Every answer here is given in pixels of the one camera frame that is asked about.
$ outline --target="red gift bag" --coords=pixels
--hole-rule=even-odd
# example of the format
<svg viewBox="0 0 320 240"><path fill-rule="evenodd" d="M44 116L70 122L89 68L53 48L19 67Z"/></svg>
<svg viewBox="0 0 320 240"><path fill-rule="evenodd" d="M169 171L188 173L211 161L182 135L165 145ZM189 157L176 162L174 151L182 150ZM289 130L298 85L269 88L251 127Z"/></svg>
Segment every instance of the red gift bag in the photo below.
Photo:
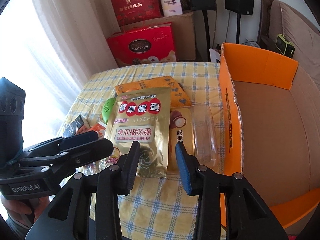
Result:
<svg viewBox="0 0 320 240"><path fill-rule="evenodd" d="M163 17L160 0L111 0L119 26Z"/></svg>

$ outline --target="table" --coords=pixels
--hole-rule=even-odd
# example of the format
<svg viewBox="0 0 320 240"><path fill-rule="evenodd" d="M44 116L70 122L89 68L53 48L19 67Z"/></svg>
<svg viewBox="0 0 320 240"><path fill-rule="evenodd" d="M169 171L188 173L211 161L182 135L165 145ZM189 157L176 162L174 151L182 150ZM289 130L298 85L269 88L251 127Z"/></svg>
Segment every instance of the table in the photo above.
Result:
<svg viewBox="0 0 320 240"><path fill-rule="evenodd" d="M123 83L170 75L188 94L192 104L210 107L215 123L220 173L223 172L224 120L218 75L220 65L176 62L137 65L93 75L73 103L59 134L81 114L92 126L100 119L105 101ZM191 240L196 220L197 197L189 197L178 175L166 179L136 177L128 196L118 196L122 234L132 240ZM95 196L90 217L94 219Z"/></svg>

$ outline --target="screw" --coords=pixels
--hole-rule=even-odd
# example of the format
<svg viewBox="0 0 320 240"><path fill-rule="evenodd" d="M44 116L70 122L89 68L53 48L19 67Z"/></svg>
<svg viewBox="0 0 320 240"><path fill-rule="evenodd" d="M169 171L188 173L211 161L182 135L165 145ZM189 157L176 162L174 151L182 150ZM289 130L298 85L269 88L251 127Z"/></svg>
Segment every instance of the screw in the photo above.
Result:
<svg viewBox="0 0 320 240"><path fill-rule="evenodd" d="M117 164L113 164L113 165L111 165L111 166L109 167L109 169L110 169L111 171L117 171L117 170L119 169L119 166L118 166Z"/></svg>
<svg viewBox="0 0 320 240"><path fill-rule="evenodd" d="M49 169L50 169L50 167L44 167L44 168L41 169L41 172L46 172L46 171L48 171Z"/></svg>
<svg viewBox="0 0 320 240"><path fill-rule="evenodd" d="M82 173L81 172L77 172L75 175L73 175L73 177L75 179L81 179L82 178Z"/></svg>
<svg viewBox="0 0 320 240"><path fill-rule="evenodd" d="M236 179L242 179L243 175L239 172L236 172L233 176L235 176Z"/></svg>
<svg viewBox="0 0 320 240"><path fill-rule="evenodd" d="M198 166L198 171L206 171L206 170L207 170L206 166L204 166L204 165Z"/></svg>

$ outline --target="yellow device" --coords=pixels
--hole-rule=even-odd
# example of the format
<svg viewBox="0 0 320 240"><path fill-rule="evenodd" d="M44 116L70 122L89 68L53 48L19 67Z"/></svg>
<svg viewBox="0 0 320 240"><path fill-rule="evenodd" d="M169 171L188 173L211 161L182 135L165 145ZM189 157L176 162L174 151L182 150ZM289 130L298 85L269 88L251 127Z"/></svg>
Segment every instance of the yellow device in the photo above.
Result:
<svg viewBox="0 0 320 240"><path fill-rule="evenodd" d="M294 45L292 42L289 42L285 39L283 34L278 34L276 41L276 48L278 52L289 58L293 57L294 54Z"/></svg>

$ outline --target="human hand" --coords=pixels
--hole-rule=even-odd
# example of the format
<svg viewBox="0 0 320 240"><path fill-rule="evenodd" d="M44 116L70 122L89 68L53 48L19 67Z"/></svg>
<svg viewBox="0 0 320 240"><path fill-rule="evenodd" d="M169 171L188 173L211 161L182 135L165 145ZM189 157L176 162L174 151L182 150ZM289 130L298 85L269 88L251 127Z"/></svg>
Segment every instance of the human hand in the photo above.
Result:
<svg viewBox="0 0 320 240"><path fill-rule="evenodd" d="M23 225L27 226L26 222L23 220L21 215L30 215L31 208L22 203L18 200L8 200L3 195L1 195L1 202L4 206L4 208L7 210L10 217L12 217L14 220L22 223ZM49 197L41 197L39 198L39 205L35 208L35 218L34 222L39 218L41 213L44 211L44 209L49 204Z"/></svg>

